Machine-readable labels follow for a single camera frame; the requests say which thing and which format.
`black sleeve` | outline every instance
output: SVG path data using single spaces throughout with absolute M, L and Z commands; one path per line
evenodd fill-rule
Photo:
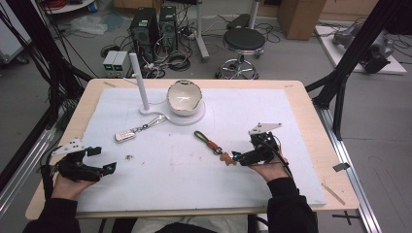
M 268 182 L 272 198 L 267 206 L 269 232 L 316 233 L 318 225 L 305 196 L 300 196 L 291 178 Z
M 51 198 L 46 201 L 39 219 L 30 221 L 23 233 L 80 233 L 76 210 L 77 201 Z

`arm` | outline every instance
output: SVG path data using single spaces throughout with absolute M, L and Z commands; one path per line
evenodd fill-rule
M 293 179 L 288 176 L 277 157 L 270 163 L 251 168 L 266 180 L 272 193 L 267 206 L 269 232 L 318 232 L 315 216 L 306 197 L 299 195 Z
M 39 219 L 30 221 L 23 233 L 80 233 L 79 222 L 75 219 L 76 198 L 92 182 L 73 182 L 57 176 L 51 199 L 47 200 Z

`stool wheel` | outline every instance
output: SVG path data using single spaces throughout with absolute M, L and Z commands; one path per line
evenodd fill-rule
M 258 80 L 258 73 L 253 75 L 252 80 Z
M 220 79 L 221 76 L 222 76 L 221 72 L 218 71 L 218 72 L 215 73 L 215 79 Z

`white stand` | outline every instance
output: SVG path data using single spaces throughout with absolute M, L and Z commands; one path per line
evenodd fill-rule
M 143 82 L 142 73 L 140 71 L 139 61 L 136 53 L 129 54 L 131 65 L 133 67 L 133 77 L 136 78 L 139 86 L 140 95 L 142 97 L 143 106 L 139 108 L 142 115 L 159 115 L 163 114 L 167 119 L 176 125 L 191 125 L 199 122 L 206 114 L 206 106 L 203 100 L 200 103 L 198 111 L 191 116 L 179 116 L 172 112 L 166 101 L 159 104 L 150 104 L 148 95 L 146 94 L 145 83 Z
M 197 0 L 197 31 L 194 31 L 194 38 L 196 38 L 197 46 L 202 55 L 202 62 L 209 60 L 209 52 L 206 49 L 202 38 L 202 0 Z
M 249 28 L 255 29 L 255 21 L 258 14 L 258 4 L 260 0 L 253 0 L 252 9 L 251 9 L 251 19 L 249 20 Z

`white cylinder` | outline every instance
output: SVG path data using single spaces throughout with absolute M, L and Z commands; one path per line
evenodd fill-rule
M 130 62 L 131 66 L 133 67 L 133 77 L 136 78 L 137 85 L 139 86 L 140 95 L 142 96 L 143 107 L 145 110 L 150 108 L 148 95 L 146 94 L 145 83 L 143 82 L 142 72 L 140 71 L 139 60 L 137 59 L 136 53 L 130 53 Z

